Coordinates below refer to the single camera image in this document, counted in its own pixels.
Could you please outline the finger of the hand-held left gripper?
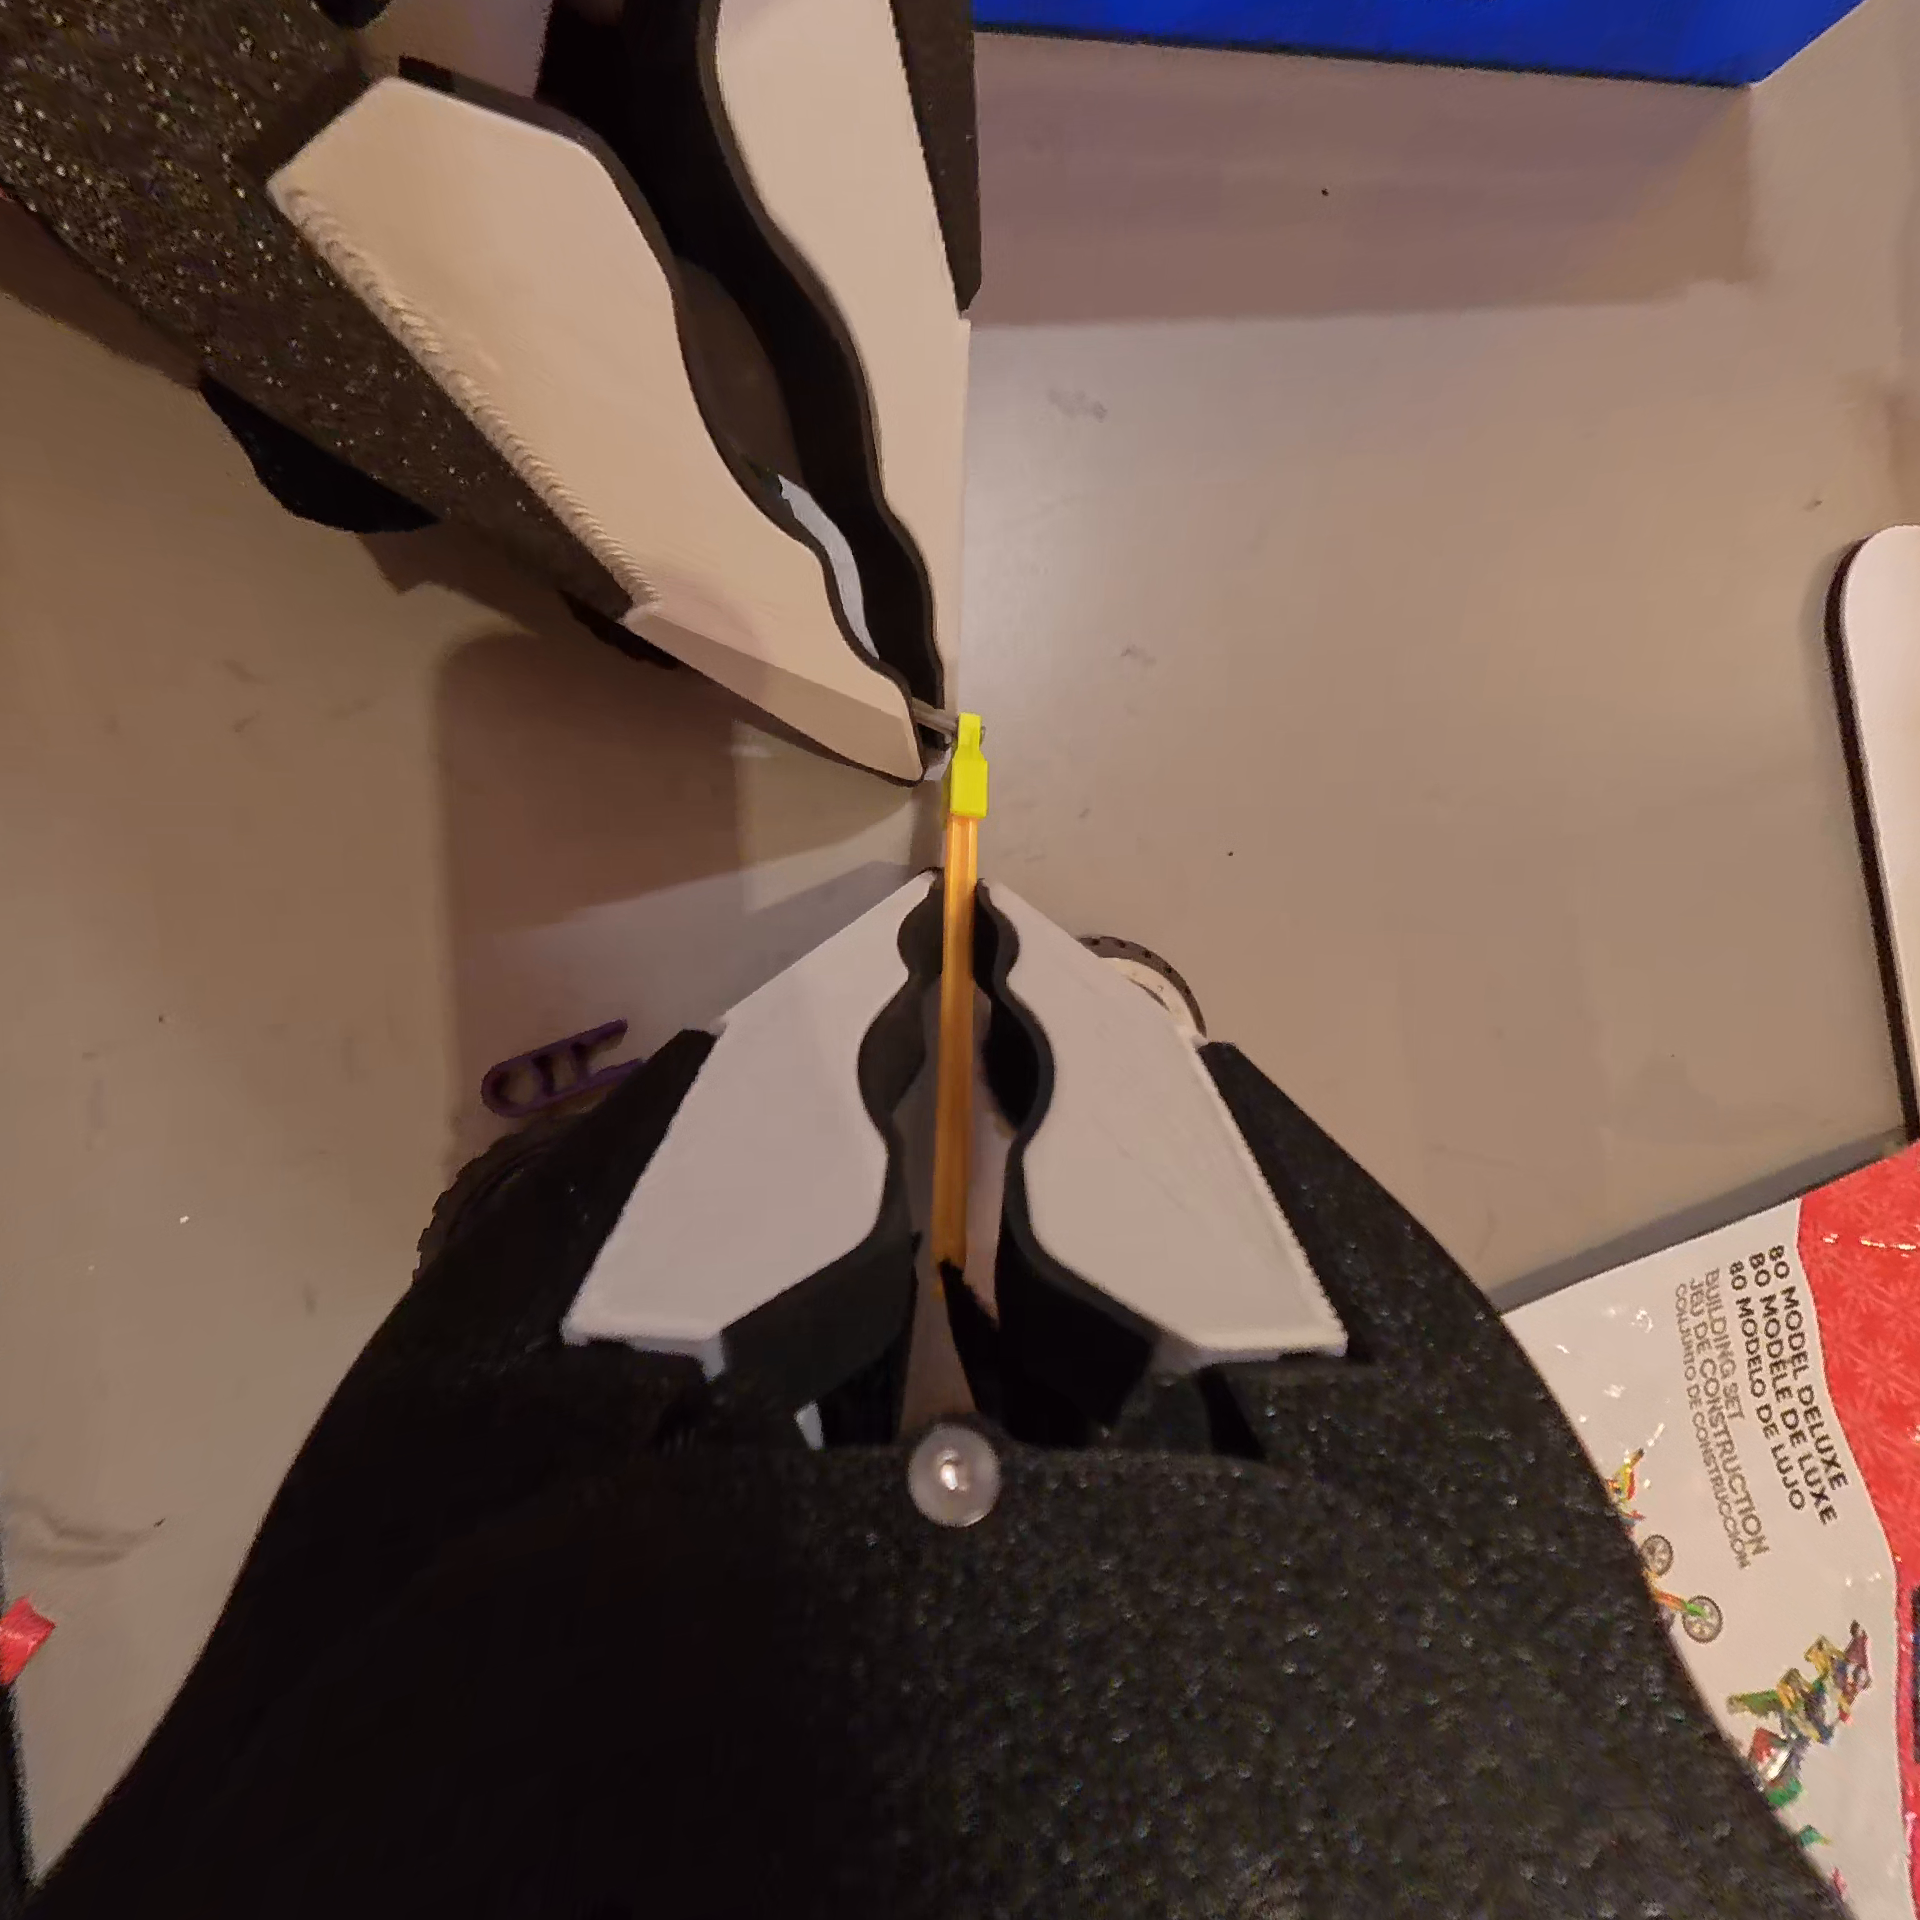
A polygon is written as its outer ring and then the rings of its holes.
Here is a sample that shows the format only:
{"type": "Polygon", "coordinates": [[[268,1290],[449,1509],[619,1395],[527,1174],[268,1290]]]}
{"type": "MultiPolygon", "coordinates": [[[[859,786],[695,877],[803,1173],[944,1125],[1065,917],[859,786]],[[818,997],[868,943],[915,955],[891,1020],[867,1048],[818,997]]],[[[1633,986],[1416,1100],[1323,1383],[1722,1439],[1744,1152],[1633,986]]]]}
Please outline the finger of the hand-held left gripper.
{"type": "Polygon", "coordinates": [[[974,300],[969,5],[660,5],[684,235],[766,350],[872,646],[946,709],[974,300]]]}
{"type": "Polygon", "coordinates": [[[624,599],[617,623],[894,783],[928,756],[833,550],[714,420],[684,280],[587,127],[444,71],[362,80],[268,192],[624,599]]]}

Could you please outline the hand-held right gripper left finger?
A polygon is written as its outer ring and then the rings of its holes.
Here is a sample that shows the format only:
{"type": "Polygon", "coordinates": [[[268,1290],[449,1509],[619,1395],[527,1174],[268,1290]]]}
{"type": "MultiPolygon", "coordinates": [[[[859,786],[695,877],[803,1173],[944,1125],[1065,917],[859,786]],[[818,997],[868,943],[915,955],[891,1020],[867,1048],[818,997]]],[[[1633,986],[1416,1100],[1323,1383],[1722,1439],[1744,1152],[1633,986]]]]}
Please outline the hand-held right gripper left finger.
{"type": "Polygon", "coordinates": [[[898,1111],[922,1079],[922,874],[732,1005],[574,1296],[569,1344],[844,1384],[915,1310],[898,1111]]]}

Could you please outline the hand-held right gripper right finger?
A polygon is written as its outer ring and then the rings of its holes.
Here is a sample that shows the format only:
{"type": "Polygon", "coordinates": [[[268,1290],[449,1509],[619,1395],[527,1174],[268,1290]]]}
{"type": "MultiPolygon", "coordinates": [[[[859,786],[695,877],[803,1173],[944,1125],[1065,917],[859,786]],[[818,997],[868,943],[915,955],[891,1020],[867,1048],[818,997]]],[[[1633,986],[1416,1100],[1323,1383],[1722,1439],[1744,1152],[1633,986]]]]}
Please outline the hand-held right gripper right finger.
{"type": "Polygon", "coordinates": [[[1012,1127],[995,1256],[1011,1356],[1031,1374],[1346,1358],[1208,1045],[1009,886],[978,930],[1012,1127]]]}

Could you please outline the orange plastic rod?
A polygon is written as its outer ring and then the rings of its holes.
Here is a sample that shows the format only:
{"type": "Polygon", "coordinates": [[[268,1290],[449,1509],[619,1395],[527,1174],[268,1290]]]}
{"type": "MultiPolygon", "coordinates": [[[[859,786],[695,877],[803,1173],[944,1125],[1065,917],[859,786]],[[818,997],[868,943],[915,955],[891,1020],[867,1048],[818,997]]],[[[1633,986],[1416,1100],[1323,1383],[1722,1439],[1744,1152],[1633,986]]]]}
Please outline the orange plastic rod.
{"type": "Polygon", "coordinates": [[[931,1259],[944,1278],[960,1278],[969,1259],[978,828],[976,813],[950,807],[944,821],[944,930],[928,1196],[931,1259]]]}

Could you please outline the grey toy wheel black tire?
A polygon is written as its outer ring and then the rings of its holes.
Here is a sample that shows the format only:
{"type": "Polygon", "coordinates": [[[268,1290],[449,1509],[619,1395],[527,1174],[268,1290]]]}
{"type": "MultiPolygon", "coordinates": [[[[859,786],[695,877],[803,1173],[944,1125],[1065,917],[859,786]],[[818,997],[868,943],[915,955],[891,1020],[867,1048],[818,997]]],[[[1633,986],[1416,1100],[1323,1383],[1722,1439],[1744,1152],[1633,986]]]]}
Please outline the grey toy wheel black tire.
{"type": "Polygon", "coordinates": [[[1080,943],[1146,991],[1191,1045],[1210,1040],[1210,1024],[1194,988],[1162,952],[1118,934],[1086,934],[1080,943]]]}

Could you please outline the purple plastic connector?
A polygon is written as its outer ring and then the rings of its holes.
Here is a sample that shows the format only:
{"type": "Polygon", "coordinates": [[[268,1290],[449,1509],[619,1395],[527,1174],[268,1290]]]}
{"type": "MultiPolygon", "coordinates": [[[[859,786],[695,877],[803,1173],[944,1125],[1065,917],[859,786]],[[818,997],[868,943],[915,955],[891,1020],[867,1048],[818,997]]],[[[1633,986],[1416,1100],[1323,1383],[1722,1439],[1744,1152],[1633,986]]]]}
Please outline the purple plastic connector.
{"type": "Polygon", "coordinates": [[[482,1108],[521,1123],[604,1096],[638,1066],[614,1058],[626,1037],[628,1022],[617,1016],[494,1063],[478,1088],[482,1108]]]}

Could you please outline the blue plastic bin white tag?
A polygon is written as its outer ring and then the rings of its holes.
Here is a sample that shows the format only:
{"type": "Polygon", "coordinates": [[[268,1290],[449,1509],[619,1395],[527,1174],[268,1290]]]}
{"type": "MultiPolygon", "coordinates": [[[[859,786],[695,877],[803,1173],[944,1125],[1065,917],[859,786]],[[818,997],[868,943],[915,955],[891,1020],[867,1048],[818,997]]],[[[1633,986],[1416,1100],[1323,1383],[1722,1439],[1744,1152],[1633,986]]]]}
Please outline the blue plastic bin white tag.
{"type": "Polygon", "coordinates": [[[1854,2],[974,2],[988,31],[1752,87],[1854,2]]]}

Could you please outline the white document stand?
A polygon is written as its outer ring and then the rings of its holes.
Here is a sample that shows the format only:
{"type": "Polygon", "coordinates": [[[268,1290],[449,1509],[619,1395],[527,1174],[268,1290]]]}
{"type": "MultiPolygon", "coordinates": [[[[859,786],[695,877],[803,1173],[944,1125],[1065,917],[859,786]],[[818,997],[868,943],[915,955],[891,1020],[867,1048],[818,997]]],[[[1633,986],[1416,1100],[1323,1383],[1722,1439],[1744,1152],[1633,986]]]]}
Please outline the white document stand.
{"type": "Polygon", "coordinates": [[[1904,1136],[1919,1138],[1919,527],[1851,543],[1825,607],[1904,1136]]]}

